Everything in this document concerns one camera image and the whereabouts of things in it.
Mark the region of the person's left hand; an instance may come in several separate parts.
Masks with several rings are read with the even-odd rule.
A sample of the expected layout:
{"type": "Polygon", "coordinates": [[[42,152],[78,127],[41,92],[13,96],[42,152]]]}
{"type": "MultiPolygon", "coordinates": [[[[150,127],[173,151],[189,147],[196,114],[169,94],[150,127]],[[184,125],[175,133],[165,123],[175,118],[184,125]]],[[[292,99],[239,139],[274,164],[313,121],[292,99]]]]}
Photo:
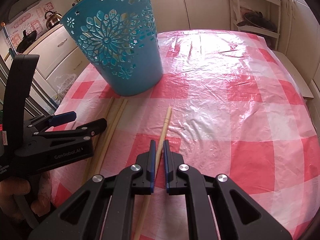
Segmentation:
{"type": "MultiPolygon", "coordinates": [[[[1,181],[1,210],[3,213],[14,220],[23,220],[20,208],[14,196],[24,196],[31,191],[27,180],[21,178],[9,178],[1,181]]],[[[52,182],[50,172],[41,174],[39,182],[39,192],[37,200],[31,204],[33,213],[39,217],[46,215],[50,211],[52,196],[52,182]]]]}

